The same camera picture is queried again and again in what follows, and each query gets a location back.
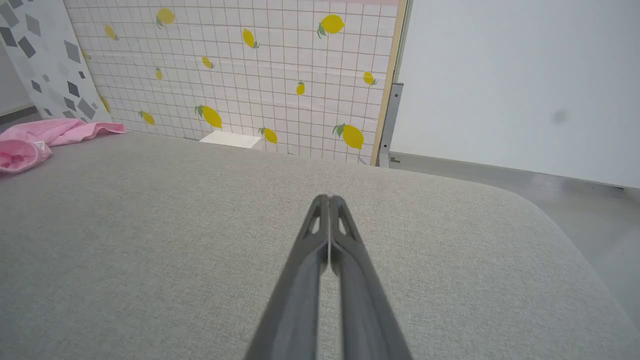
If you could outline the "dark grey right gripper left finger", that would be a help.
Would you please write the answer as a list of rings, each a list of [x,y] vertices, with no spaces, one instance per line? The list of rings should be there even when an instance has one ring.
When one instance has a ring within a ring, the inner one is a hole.
[[[302,221],[245,360],[317,358],[320,278],[329,262],[329,235],[329,196],[319,194]]]

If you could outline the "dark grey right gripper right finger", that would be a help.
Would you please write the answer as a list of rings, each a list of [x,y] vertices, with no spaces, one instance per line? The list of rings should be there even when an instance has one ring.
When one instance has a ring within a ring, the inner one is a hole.
[[[330,197],[331,268],[339,277],[344,360],[411,360],[412,354],[345,199]]]

